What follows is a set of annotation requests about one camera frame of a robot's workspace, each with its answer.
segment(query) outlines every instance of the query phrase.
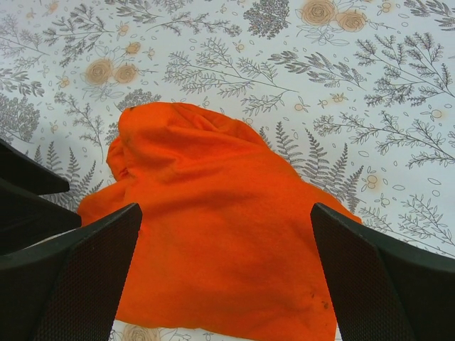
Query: gray botanical print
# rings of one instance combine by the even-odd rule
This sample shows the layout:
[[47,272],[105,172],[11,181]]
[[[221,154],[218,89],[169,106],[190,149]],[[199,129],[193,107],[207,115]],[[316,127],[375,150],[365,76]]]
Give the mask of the gray botanical print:
[[79,107],[76,99],[69,95],[67,96],[64,92],[57,92],[54,97],[55,103],[63,104],[66,106],[65,113],[69,117],[75,117],[73,120],[73,126],[82,126],[86,128],[86,132],[79,136],[79,139],[83,141],[89,141],[93,146],[99,147],[101,150],[102,160],[105,159],[105,153],[103,151],[101,136],[104,133],[104,121],[101,115],[92,115],[92,108],[87,103],[84,107]]
[[39,119],[40,111],[26,97],[9,99],[0,94],[0,139],[9,144],[14,139],[30,142]]
[[[427,251],[455,258],[452,232],[447,224],[441,222],[444,215],[437,213],[438,205],[433,205],[432,199],[426,199],[425,195],[415,194],[410,195],[409,199],[402,201],[401,204],[404,209],[398,214],[401,222],[397,224],[389,222],[387,214],[381,213],[378,207],[363,207],[360,214],[365,225],[377,231],[399,237],[402,241],[418,245]],[[447,245],[450,251],[431,245],[429,239],[436,239]]]
[[229,20],[214,20],[208,19],[209,13],[200,13],[193,15],[190,11],[182,11],[173,14],[170,18],[163,18],[158,14],[152,14],[151,3],[157,6],[164,7],[168,13],[174,13],[179,9],[182,9],[186,3],[192,1],[142,1],[142,0],[106,0],[108,4],[117,5],[117,13],[121,17],[132,17],[134,21],[138,23],[148,24],[156,23],[160,19],[165,20],[164,22],[153,25],[147,28],[146,31],[153,30],[155,28],[164,28],[175,33],[177,36],[181,36],[182,31],[185,29],[192,30],[193,34],[199,34],[203,30],[207,33],[226,33],[231,37],[238,36],[242,29],[238,25],[231,24]]
[[23,96],[33,94],[42,97],[44,89],[41,82],[32,80],[29,82],[27,71],[14,71],[0,68],[0,91],[17,91]]
[[0,19],[0,53],[4,58],[15,59],[15,71],[35,67],[41,57],[49,55],[41,50],[42,42],[41,34],[19,27],[17,16],[6,14]]
[[259,0],[243,14],[243,18],[250,22],[248,32],[267,39],[274,38],[289,27],[290,23],[286,20],[288,16],[288,0]]
[[344,144],[341,156],[333,164],[328,160],[327,151],[314,138],[313,134],[305,129],[308,136],[309,151],[300,152],[299,145],[283,128],[283,123],[276,126],[276,144],[274,145],[262,127],[259,134],[269,148],[275,149],[284,160],[296,170],[304,179],[332,194],[341,202],[345,202],[351,212],[355,212],[360,202],[358,198],[358,182],[363,172],[363,166],[351,174],[346,173],[348,167],[348,145]]
[[65,42],[63,48],[63,59],[60,66],[68,66],[71,62],[82,55],[84,52],[90,52],[96,42],[103,34],[113,33],[105,28],[105,22],[95,15],[92,6],[84,3],[76,6],[71,12],[70,17],[61,17],[53,21],[55,27],[48,28],[43,32],[47,38],[44,40],[49,46],[56,44],[59,40]]
[[305,59],[299,60],[299,56],[291,51],[275,53],[269,58],[277,65],[285,65],[288,72],[298,75],[306,73],[310,81],[324,84],[324,87],[340,87],[342,82],[348,82],[363,90],[360,84],[367,79],[354,67],[349,67],[343,62],[332,63],[319,52],[305,56]]
[[55,151],[54,142],[49,144],[44,157],[41,154],[41,145],[38,146],[33,159],[66,179],[70,184],[70,190],[68,192],[47,194],[43,195],[43,198],[73,212],[77,210],[81,200],[85,196],[97,192],[103,184],[103,180],[93,183],[97,162],[93,161],[92,167],[88,172],[81,173],[81,167],[71,148],[69,148],[69,161],[66,168],[63,168],[62,158]]
[[455,7],[450,8],[445,2],[438,0],[405,0],[405,6],[409,7],[415,16],[435,16],[437,19],[434,21],[443,31],[455,31]]
[[421,119],[414,119],[411,127],[403,129],[398,124],[398,117],[380,112],[381,126],[366,124],[364,118],[358,115],[341,113],[338,123],[331,115],[321,116],[314,121],[314,129],[322,136],[339,134],[342,130],[353,132],[350,137],[353,144],[364,144],[369,139],[376,139],[375,149],[385,155],[391,147],[407,147],[420,149],[418,154],[412,154],[407,167],[423,166],[426,163],[438,163],[447,167],[455,164],[455,156],[450,148],[455,144],[455,131],[446,136],[435,131],[436,126]]
[[197,54],[194,62],[184,52],[170,54],[171,61],[168,63],[164,80],[180,85],[187,94],[218,89],[218,95],[222,98],[246,95],[258,85],[265,85],[279,92],[243,98],[243,112],[250,116],[277,109],[278,104],[284,104],[283,94],[294,92],[275,83],[277,71],[268,62],[257,64],[250,59],[239,58],[235,63],[229,54],[229,48],[221,40],[209,38],[201,44],[201,49],[202,52]]
[[355,54],[359,65],[384,65],[384,75],[373,88],[376,94],[365,96],[368,106],[384,104],[390,107],[395,103],[411,102],[416,107],[442,94],[455,98],[449,88],[453,81],[447,64],[438,66],[444,47],[435,43],[430,33],[414,33],[398,44],[395,36],[375,36],[375,39],[379,47],[370,40],[356,42],[362,49]]

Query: fabric fold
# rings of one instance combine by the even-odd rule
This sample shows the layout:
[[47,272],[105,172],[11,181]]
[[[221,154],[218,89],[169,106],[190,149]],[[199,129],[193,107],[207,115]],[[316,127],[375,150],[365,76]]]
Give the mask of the fabric fold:
[[190,104],[126,109],[107,162],[116,183],[87,196],[87,225],[137,202],[143,221],[117,319],[265,341],[333,341],[336,319],[305,183],[248,125]]

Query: tablecloth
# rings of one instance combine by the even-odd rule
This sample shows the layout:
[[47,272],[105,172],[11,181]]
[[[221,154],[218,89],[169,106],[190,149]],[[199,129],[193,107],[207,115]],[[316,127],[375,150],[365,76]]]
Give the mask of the tablecloth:
[[[367,226],[455,257],[453,31],[449,0],[3,0],[0,138],[65,176],[46,198],[75,210],[113,181],[124,108],[197,104]],[[116,321],[111,340],[232,339]]]

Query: printed rose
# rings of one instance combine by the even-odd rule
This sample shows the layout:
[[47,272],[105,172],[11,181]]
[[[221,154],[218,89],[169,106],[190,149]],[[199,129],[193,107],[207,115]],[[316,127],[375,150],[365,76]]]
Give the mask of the printed rose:
[[126,52],[129,55],[133,55],[139,52],[141,49],[141,43],[135,42],[135,43],[130,43],[127,48],[125,48]]
[[123,341],[160,341],[160,337],[156,329],[126,325],[123,329]]
[[336,7],[329,0],[310,0],[302,10],[303,21],[313,26],[322,26],[330,23],[336,15]]
[[118,83],[130,83],[137,74],[137,69],[134,65],[123,65],[119,67],[114,75],[114,79]]
[[90,84],[104,84],[112,74],[112,63],[107,59],[96,60],[89,65],[85,74],[87,75],[87,81]]
[[358,32],[367,23],[367,16],[364,13],[345,12],[336,16],[338,25],[347,32]]

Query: mesh texture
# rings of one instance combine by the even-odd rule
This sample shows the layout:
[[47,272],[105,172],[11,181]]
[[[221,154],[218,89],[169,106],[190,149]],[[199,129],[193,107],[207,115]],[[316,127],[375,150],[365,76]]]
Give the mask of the mesh texture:
[[311,217],[343,341],[416,341],[377,249],[320,208]]
[[141,224],[135,205],[71,252],[33,341],[106,341]]

